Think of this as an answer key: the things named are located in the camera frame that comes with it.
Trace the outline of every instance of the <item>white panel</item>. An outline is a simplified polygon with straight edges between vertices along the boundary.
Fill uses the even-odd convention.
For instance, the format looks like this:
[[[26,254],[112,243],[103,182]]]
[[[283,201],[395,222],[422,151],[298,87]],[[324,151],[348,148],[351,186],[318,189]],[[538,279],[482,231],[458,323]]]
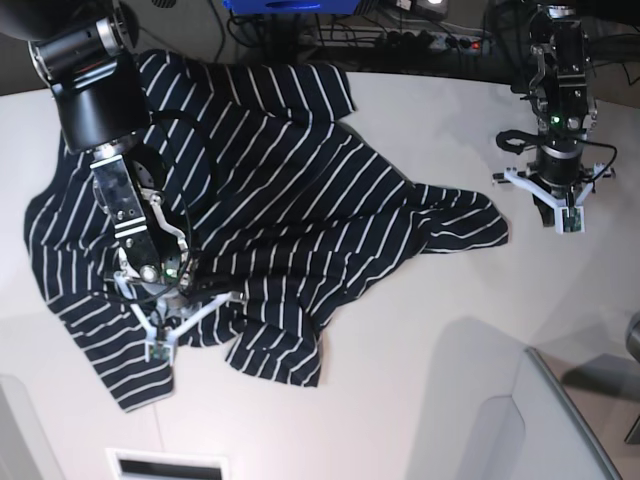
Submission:
[[[514,480],[611,478],[575,418],[529,355],[520,365],[513,400],[527,428]]]

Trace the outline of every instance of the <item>black cable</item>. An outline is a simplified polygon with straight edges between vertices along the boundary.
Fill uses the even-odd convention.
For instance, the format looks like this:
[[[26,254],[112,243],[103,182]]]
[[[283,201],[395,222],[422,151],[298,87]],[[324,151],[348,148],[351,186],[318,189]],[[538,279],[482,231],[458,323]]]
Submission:
[[[261,45],[256,45],[256,44],[251,45],[251,44],[245,43],[243,40],[240,40],[240,39],[239,39],[239,38],[238,38],[238,37],[233,33],[233,30],[231,30],[231,24],[237,25],[237,24],[233,21],[233,18],[231,18],[231,17],[230,17],[230,18],[227,20],[227,32],[229,33],[229,35],[231,35],[231,38],[233,38],[233,39],[236,41],[236,43],[238,43],[239,45],[242,45],[243,47],[246,47],[246,48],[261,48],[261,47],[262,47]]]
[[[327,53],[327,45],[324,43],[324,35],[322,34],[322,27],[320,26],[320,16],[316,13],[316,27],[318,27],[318,37],[320,38],[320,43],[322,44],[322,48]]]
[[[216,56],[213,59],[213,63],[218,63],[218,60],[220,60],[220,55],[222,55],[222,51],[224,50],[224,47],[227,44],[227,34],[224,31],[224,25],[222,24],[222,19],[220,18],[220,14],[216,9],[216,6],[213,3],[213,0],[207,0],[207,3],[209,4],[209,7],[213,11],[213,16],[216,18],[216,23],[218,24],[218,28],[220,29],[220,35],[222,35],[222,40],[220,40],[220,46],[218,47]]]
[[[611,158],[611,160],[609,160],[609,163],[607,163],[607,165],[602,169],[602,171],[597,175],[594,175],[593,177],[584,180],[585,183],[597,182],[602,178],[603,175],[607,173],[607,171],[613,166],[613,164],[616,163],[616,160],[618,158],[618,149],[614,145],[609,145],[608,143],[592,142],[590,140],[582,140],[581,138],[573,138],[573,139],[576,140],[578,143],[583,143],[591,147],[606,148],[608,150],[613,151],[613,157]]]
[[[633,87],[636,83],[640,82],[640,77],[636,78],[635,80],[631,80],[631,74],[629,73],[629,69],[627,68],[626,63],[621,63],[620,65],[622,65],[622,68],[624,69],[624,74],[627,76],[627,84],[630,87]]]
[[[334,21],[333,24],[341,26],[344,31],[349,30],[351,32],[351,34],[353,35],[353,43],[356,44],[356,47],[360,46],[360,45],[358,45],[358,35],[356,34],[356,32],[355,32],[355,30],[353,28],[351,28],[349,25],[345,25],[344,23],[340,23],[340,22],[336,22],[336,21]]]
[[[376,20],[372,20],[371,18],[366,17],[366,16],[362,16],[360,18],[362,18],[363,20],[366,20],[367,22],[371,23],[372,25],[376,25],[376,26],[380,27],[384,31],[384,33],[386,33],[386,34],[389,33],[389,30],[387,30],[387,27],[382,25],[380,22],[378,22]]]

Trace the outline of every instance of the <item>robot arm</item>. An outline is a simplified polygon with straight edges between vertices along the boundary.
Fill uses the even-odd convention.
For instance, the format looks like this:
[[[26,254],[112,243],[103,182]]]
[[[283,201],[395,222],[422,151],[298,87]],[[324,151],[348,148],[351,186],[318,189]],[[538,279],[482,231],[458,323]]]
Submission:
[[[584,146],[593,144],[588,138],[597,121],[587,80],[588,37],[576,8],[569,6],[540,5],[529,28],[537,71],[527,79],[524,99],[531,102],[538,132],[502,132],[496,140],[511,153],[535,148],[536,159],[525,172],[507,169],[494,180],[531,192],[545,226],[555,226],[561,234],[584,232],[584,200],[596,180],[615,174],[610,165],[582,164]]]
[[[160,190],[165,179],[140,179],[136,173],[136,166],[159,165],[162,158],[137,135],[151,124],[151,116],[129,52],[123,11],[117,2],[0,0],[0,31],[29,41],[34,66],[57,103],[68,149],[93,156],[94,195],[119,244],[114,280],[124,297],[120,301],[131,305],[147,331],[147,358],[171,363],[184,332],[165,328],[165,319],[181,317],[185,325],[198,321],[189,302],[197,287],[197,259],[190,231],[165,217]],[[153,320],[137,305],[131,285],[150,295],[140,302],[157,303]],[[239,300],[226,295],[207,308]]]

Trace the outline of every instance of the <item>shirt sleeve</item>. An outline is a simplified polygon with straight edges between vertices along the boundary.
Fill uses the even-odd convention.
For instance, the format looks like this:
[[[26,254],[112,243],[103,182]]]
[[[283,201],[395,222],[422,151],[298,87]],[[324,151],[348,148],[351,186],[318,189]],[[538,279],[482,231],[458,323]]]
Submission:
[[[113,227],[93,197],[90,156],[60,147],[51,185],[29,205],[25,242],[47,307],[63,322],[100,380],[125,411],[171,394],[167,362],[144,359],[145,331],[128,307],[95,292],[116,247]]]

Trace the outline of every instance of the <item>white stripe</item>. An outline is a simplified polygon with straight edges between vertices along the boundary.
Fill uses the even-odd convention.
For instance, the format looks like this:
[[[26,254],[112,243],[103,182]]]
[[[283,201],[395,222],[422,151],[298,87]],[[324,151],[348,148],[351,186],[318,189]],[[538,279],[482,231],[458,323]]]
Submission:
[[[107,249],[105,248],[105,249],[102,250],[102,256],[100,257],[100,263],[98,264],[98,270],[96,272],[98,275],[102,275],[103,274],[104,262],[105,262],[106,257],[107,257]]]
[[[356,184],[356,182],[360,179],[360,177],[362,176],[362,174],[367,170],[367,168],[369,168],[369,165],[371,165],[371,163],[376,159],[376,157],[378,156],[377,153],[374,153],[371,158],[369,159],[369,161],[360,169],[360,171],[356,174],[355,177],[353,177],[353,180],[351,181],[351,183],[349,184],[349,186],[344,190],[344,192],[342,193],[342,195],[340,195],[340,198],[338,198],[336,204],[333,206],[333,208],[331,209],[331,211],[327,214],[327,219],[329,219],[335,212],[336,210],[340,207],[340,204],[342,203],[342,201],[344,200],[344,198],[347,196],[347,194],[351,191],[351,189],[353,188],[353,186]]]
[[[474,248],[481,248],[481,247],[492,247],[495,244],[499,243],[500,241],[504,240],[504,238],[509,235],[509,232],[505,232],[502,236],[500,236],[500,238],[498,238],[497,240],[494,240],[493,242],[487,242],[487,243],[477,243],[475,245],[470,245],[462,250],[448,250],[446,248],[425,248],[424,251],[429,251],[429,252],[433,252],[433,253],[454,253],[454,252],[466,252],[467,250],[471,250]]]
[[[155,368],[151,368],[149,370],[145,370],[144,372],[133,373],[133,374],[129,375],[128,377],[123,378],[118,383],[114,383],[113,385],[111,385],[109,387],[109,391],[113,392],[116,388],[120,387],[121,385],[124,385],[125,383],[127,383],[127,382],[129,382],[131,380],[135,380],[136,378],[145,377],[147,375],[151,375],[152,373],[159,372],[163,368],[166,368],[168,363],[169,362],[164,362],[162,365],[159,365],[159,366],[157,366]]]
[[[387,175],[387,173],[389,173],[391,170],[393,170],[393,167],[391,165],[387,165],[387,168],[385,168],[384,172],[382,172],[380,174],[380,176],[377,178],[377,180],[375,182],[373,182],[373,185],[371,185],[371,188],[369,188],[369,190],[367,191],[367,193],[365,193],[364,197],[362,197],[362,199],[360,200],[360,203],[358,203],[358,206],[353,210],[353,214],[355,215],[356,213],[358,213],[360,211],[360,209],[362,208],[362,206],[364,205],[364,202],[367,201],[367,199],[371,196],[371,194],[373,193],[373,191],[375,190],[375,188],[380,184],[380,182],[382,181],[382,179]]]
[[[287,383],[291,383],[291,374],[293,372],[297,372],[298,370],[300,370],[302,367],[304,367],[309,362],[309,360],[311,360],[317,354],[318,354],[318,344],[316,343],[315,346],[313,347],[313,351],[309,355],[307,355],[307,357],[304,358],[298,365],[296,365],[291,370],[289,370],[289,380],[288,380]]]
[[[120,370],[122,370],[125,367],[128,367],[129,365],[132,365],[134,363],[138,363],[141,360],[144,360],[145,357],[144,355],[140,356],[140,357],[136,357],[136,358],[132,358],[130,360],[127,360],[126,362],[121,363],[120,365],[118,365],[117,367],[113,367],[109,370],[106,370],[104,372],[102,372],[99,376],[100,378],[104,379],[105,377],[108,377],[109,375],[119,372]]]
[[[362,250],[362,246],[364,245],[364,241],[367,239],[367,234],[369,233],[369,228],[371,228],[371,224],[373,223],[373,219],[375,217],[373,215],[369,216],[369,221],[367,222],[366,227],[364,227],[364,232],[362,232],[362,236],[360,237],[360,242],[358,242],[358,247],[356,248],[356,254],[360,253]]]
[[[291,77],[293,78],[293,82],[296,84],[296,88],[298,89],[298,94],[300,95],[300,100],[302,100],[302,104],[304,105],[304,108],[309,110],[309,104],[307,103],[307,99],[304,96],[304,92],[302,91],[302,87],[300,86],[300,82],[298,81],[298,75],[296,74],[296,71],[294,70],[294,68],[291,65],[287,65],[289,67],[289,71],[291,72]],[[311,123],[311,120],[313,119],[313,117],[309,117],[309,123]]]
[[[96,213],[96,209],[98,208],[98,202],[94,200],[93,206],[91,207],[91,211],[89,212],[89,216],[87,217],[87,221],[84,224],[84,228],[82,229],[82,233],[80,234],[80,240],[78,241],[78,245],[80,248],[85,249],[83,245],[83,241],[85,236],[87,235],[87,231],[89,230],[89,225],[91,225],[91,220],[93,219],[93,215]]]
[[[443,223],[442,223],[442,226],[443,226],[443,227],[448,227],[448,226],[450,226],[450,225],[453,225],[454,223],[459,222],[460,220],[464,220],[465,218],[473,217],[473,216],[474,216],[474,215],[476,215],[477,213],[484,212],[485,210],[489,210],[489,208],[491,208],[491,206],[492,206],[492,205],[493,205],[493,204],[492,204],[491,202],[489,202],[489,203],[487,204],[487,206],[486,206],[486,207],[484,207],[484,208],[478,208],[478,209],[476,209],[476,210],[472,210],[472,211],[470,211],[470,212],[468,212],[468,213],[465,213],[464,215],[462,215],[462,216],[460,216],[460,217],[458,217],[458,218],[454,218],[453,220],[449,220],[448,222],[443,222]]]
[[[316,372],[320,370],[320,362],[318,362],[318,366],[316,368],[313,369],[313,372],[311,372],[309,374],[309,376],[307,378],[305,378],[304,382],[302,382],[302,386],[304,387],[305,385],[307,385],[310,381],[311,378],[313,378],[313,376],[316,374]]]
[[[117,340],[118,338],[120,338],[121,336],[123,336],[127,332],[139,332],[140,330],[142,330],[142,325],[138,325],[137,327],[126,327],[126,328],[123,328],[122,330],[120,330],[115,335],[113,335],[113,336],[111,336],[111,337],[109,337],[109,338],[107,338],[105,340],[101,340],[98,343],[94,343],[92,345],[89,345],[88,347],[85,347],[82,350],[87,352],[89,350],[93,350],[94,348],[103,347],[104,345],[107,345],[107,344],[113,342],[114,340]]]
[[[258,369],[258,372],[256,373],[256,377],[260,378],[262,376],[262,371],[264,370],[265,365],[267,364],[267,360],[269,360],[270,355],[267,353],[264,356],[264,360],[262,361],[262,364],[260,365],[260,368]]]
[[[130,228],[129,230],[124,230],[122,232],[118,232],[118,233],[116,233],[114,235],[114,237],[115,238],[129,237],[129,236],[133,235],[134,233],[144,232],[145,230],[147,230],[147,226],[146,225],[141,225],[139,227]]]
[[[56,198],[56,196],[55,195],[51,195],[49,197],[49,199],[45,202],[44,207],[42,207],[42,210],[40,210],[38,212],[38,215],[36,215],[36,218],[33,221],[33,224],[31,225],[31,229],[29,231],[29,255],[31,255],[31,266],[32,267],[33,267],[33,234],[36,231],[36,226],[38,225],[38,222],[40,221],[40,218],[42,218],[42,215],[47,210],[47,208],[49,208],[49,205],[51,205],[51,202],[53,202],[54,198]]]
[[[273,350],[274,348],[276,348],[276,345],[278,345],[282,341],[286,333],[287,332],[285,332],[284,330],[280,332],[280,335],[278,335],[278,337],[273,341],[268,350]]]
[[[273,80],[273,87],[276,90],[276,94],[278,95],[278,100],[280,101],[280,105],[282,106],[282,108],[285,108],[285,104],[284,104],[284,98],[282,98],[282,92],[280,91],[280,85],[278,84],[278,81],[276,80],[276,76],[273,73],[273,69],[271,69],[271,67],[266,67],[267,70],[269,70],[269,75],[271,76],[271,80]]]
[[[122,355],[124,352],[126,352],[128,349],[130,349],[131,347],[137,347],[138,345],[143,345],[144,344],[144,340],[138,340],[137,342],[131,342],[127,345],[125,345],[124,347],[122,347],[120,350],[118,350],[117,352],[107,356],[107,357],[103,357],[99,360],[95,360],[93,362],[91,362],[92,365],[100,365],[101,363],[105,363],[108,362],[110,360],[113,360],[114,358],[119,357],[120,355]]]
[[[77,275],[77,268],[76,268],[76,263],[78,260],[77,257],[77,250],[73,250],[73,252],[71,252],[71,293],[78,293],[78,289],[76,288],[76,275]]]
[[[115,317],[113,317],[113,319],[109,320],[107,323],[103,323],[102,325],[97,326],[96,328],[94,328],[93,330],[87,332],[85,334],[86,337],[92,337],[93,335],[95,335],[96,333],[98,333],[100,330],[102,330],[103,328],[106,327],[110,327],[113,324],[119,322],[120,320],[125,320],[127,318],[129,318],[129,316],[131,315],[131,312],[127,312],[127,313],[121,313],[119,315],[116,315]]]
[[[153,91],[153,87],[156,86],[156,82],[158,81],[158,78],[160,78],[160,75],[162,75],[162,72],[164,71],[164,69],[167,68],[167,65],[168,64],[163,63],[162,66],[158,69],[158,71],[154,75],[153,79],[151,80],[151,83],[149,84],[149,88],[147,88],[147,97],[151,95],[151,92]]]
[[[351,258],[351,252],[347,253],[344,257],[344,268],[342,269],[342,278],[340,280],[340,283],[337,283],[335,287],[333,287],[329,292],[327,292],[327,294],[324,297],[322,297],[322,300],[320,300],[318,304],[315,306],[315,308],[311,310],[311,316],[314,316],[316,313],[318,313],[318,310],[320,310],[320,307],[324,304],[324,302],[327,301],[329,297],[331,297],[331,295],[336,293],[338,290],[342,289],[344,285],[344,281],[347,277],[347,271],[349,270],[350,258]]]
[[[262,97],[260,96],[260,91],[258,90],[258,86],[256,85],[256,79],[253,77],[253,72],[250,68],[247,68],[247,73],[249,73],[249,79],[251,80],[251,86],[253,87],[253,91],[256,94],[256,99],[258,100],[258,105],[260,105],[260,110],[266,112],[267,109],[264,108],[264,103],[262,103]]]
[[[325,183],[324,187],[322,187],[322,190],[320,190],[320,193],[318,193],[318,195],[316,195],[316,198],[314,199],[314,201],[311,203],[311,205],[309,206],[309,208],[307,209],[307,212],[302,216],[303,220],[306,220],[307,217],[309,217],[309,215],[311,214],[311,211],[313,210],[313,208],[318,204],[318,202],[321,200],[322,196],[325,194],[325,192],[329,189],[329,187],[331,186],[331,183],[335,180],[335,178],[338,176],[338,173],[340,173],[340,170],[342,170],[342,168],[347,164],[347,162],[349,161],[349,159],[361,148],[364,147],[364,144],[361,143],[360,145],[358,145],[356,148],[354,148],[353,150],[351,150],[347,155],[345,155],[345,157],[342,159],[342,162],[340,162],[340,164],[338,165],[338,167],[334,170],[333,174],[331,175],[331,177],[329,177],[329,180],[327,180],[327,182]]]
[[[231,72],[229,71],[229,67],[227,67],[225,65],[224,69],[227,72],[227,77],[229,77],[229,86],[231,87],[231,93],[233,93],[233,98],[236,100],[236,103],[238,105],[242,105],[240,103],[240,99],[238,98],[238,92],[236,91],[236,85],[233,83],[233,80],[231,79]]]
[[[242,366],[242,368],[240,369],[240,372],[244,373],[247,371],[247,367],[249,366],[249,362],[251,361],[251,359],[253,358],[253,355],[255,354],[255,350],[251,350],[249,352],[249,355],[247,355],[247,359],[244,362],[244,365]]]
[[[103,307],[98,308],[97,310],[94,310],[91,313],[86,314],[84,317],[79,318],[78,320],[76,320],[75,322],[73,322],[70,327],[71,328],[76,328],[78,325],[80,325],[82,322],[84,322],[85,320],[89,320],[90,318],[95,317],[96,315],[100,315],[102,312],[108,310],[109,308],[111,308],[110,304],[106,304]]]
[[[284,302],[285,302],[285,294],[286,294],[286,285],[287,285],[287,277],[285,277],[284,275],[282,276],[282,295],[280,296],[280,311],[279,313],[279,319],[278,319],[278,325],[280,325],[280,328],[284,328]],[[298,321],[298,335],[301,334],[301,330],[302,329],[302,322]]]
[[[172,380],[172,377],[171,377],[171,375],[169,375],[166,379],[160,380],[159,382],[150,383],[150,384],[145,385],[143,387],[136,388],[135,390],[131,390],[129,393],[126,393],[125,395],[122,395],[121,397],[116,398],[116,402],[120,403],[123,400],[126,400],[127,398],[129,398],[129,397],[131,397],[133,395],[136,395],[136,394],[138,394],[140,392],[144,392],[145,390],[150,390],[152,388],[159,387],[161,385],[165,385],[165,384],[169,383],[171,380]]]
[[[311,296],[311,301],[309,302],[309,305],[307,306],[307,314],[311,311],[311,308],[313,307],[313,302],[315,302],[316,297],[318,296],[318,292],[320,291],[320,287],[322,287],[325,283],[327,283],[327,274],[329,273],[329,265],[331,264],[331,259],[332,259],[332,255],[331,252],[329,252],[327,254],[327,262],[324,265],[324,270],[322,271],[322,281],[318,283],[318,285],[316,286],[315,291],[313,292],[313,295]]]
[[[400,182],[396,186],[396,188],[394,188],[391,191],[391,193],[389,193],[389,195],[387,195],[387,197],[382,201],[382,205],[380,206],[380,208],[378,209],[378,211],[376,213],[382,213],[382,211],[386,208],[387,203],[389,203],[389,200],[391,200],[391,197],[393,197],[398,192],[398,190],[400,190],[404,186],[405,186],[405,183],[404,182]]]
[[[424,195],[422,195],[422,203],[421,205],[424,205],[427,203],[427,196],[429,195],[429,185],[425,185],[424,186]]]
[[[300,348],[300,345],[302,345],[302,338],[298,338],[298,341],[293,346],[293,348],[290,348],[289,350],[285,350],[276,359],[276,368],[273,370],[273,375],[271,377],[271,380],[275,380],[276,378],[278,378],[278,373],[280,373],[280,367],[282,366],[282,360],[284,359],[284,357],[286,357],[290,353],[296,352],[298,350],[298,348]]]
[[[79,306],[84,305],[85,303],[87,303],[91,299],[92,299],[92,297],[84,297],[82,300],[79,300],[76,303],[74,303],[73,305],[69,305],[65,309],[57,312],[56,315],[58,315],[59,317],[62,317],[63,315],[66,315],[67,313],[72,312],[73,310],[75,310]]]
[[[476,230],[474,230],[473,232],[469,232],[465,235],[458,235],[456,233],[453,232],[446,232],[446,231],[442,231],[442,232],[437,232],[437,233],[432,233],[431,236],[432,237],[440,237],[442,235],[448,235],[451,237],[456,237],[459,238],[461,240],[465,240],[467,238],[473,237],[474,235],[477,235],[478,233],[486,230],[487,228],[491,228],[492,226],[494,226],[496,223],[498,223],[500,220],[502,220],[502,217],[500,215],[498,215],[496,218],[494,218],[491,222],[489,222],[488,224],[484,225],[483,227],[480,227]]]
[[[456,195],[456,198],[454,198],[453,202],[451,202],[451,208],[455,208],[456,203],[458,203],[458,200],[460,200],[461,195],[462,195],[462,191],[458,190],[458,194]]]
[[[384,232],[384,236],[382,237],[382,241],[380,242],[380,248],[378,248],[378,252],[375,254],[375,256],[369,257],[367,261],[364,263],[364,265],[362,265],[358,273],[356,273],[353,277],[351,277],[351,279],[347,282],[347,288],[351,288],[351,285],[353,285],[360,278],[360,275],[362,275],[362,273],[366,270],[369,264],[380,257],[380,255],[382,254],[382,250],[384,250],[384,247],[386,246],[387,239],[389,238],[391,227],[393,227],[393,224],[396,222],[396,218],[398,218],[399,211],[400,210],[396,210],[393,213],[393,217],[391,218],[389,225],[387,225],[387,230]]]
[[[333,110],[331,109],[331,105],[329,104],[329,99],[327,98],[327,92],[324,90],[324,86],[322,85],[322,81],[320,81],[320,77],[318,76],[318,70],[313,65],[309,65],[311,67],[311,71],[313,72],[313,76],[316,78],[316,83],[318,84],[318,88],[320,89],[320,93],[322,94],[322,99],[324,100],[324,104],[327,106],[327,111],[329,112],[329,120],[334,121],[335,117],[333,115]]]
[[[147,68],[147,65],[149,65],[154,58],[156,58],[155,53],[153,55],[149,55],[149,58],[147,58],[147,60],[140,67],[140,73],[144,72],[144,69]]]
[[[353,112],[355,111],[355,108],[353,107],[353,104],[351,103],[351,100],[349,99],[349,95],[347,95],[347,90],[344,86],[344,83],[342,81],[342,77],[340,76],[340,72],[339,70],[334,67],[333,65],[330,65],[331,68],[333,68],[333,71],[336,74],[336,77],[338,78],[338,83],[340,84],[340,89],[342,90],[342,95],[344,95],[344,101],[347,104],[347,107],[349,108],[349,111]]]
[[[209,90],[211,90],[211,94],[215,93],[215,89],[213,88],[213,81],[211,80],[211,72],[209,71],[208,65],[201,63],[202,68],[204,69],[204,73],[207,76],[207,82],[209,83]]]
[[[58,271],[56,272],[56,278],[58,279],[58,295],[64,294],[62,288],[62,251],[58,250]]]
[[[115,225],[116,230],[120,228],[130,227],[131,225],[137,225],[138,223],[143,223],[146,220],[145,217],[134,218],[133,220],[127,220],[126,222],[118,223]]]
[[[49,276],[47,275],[47,263],[48,263],[48,250],[49,247],[43,247],[42,249],[42,283],[44,286],[44,301],[49,301]]]

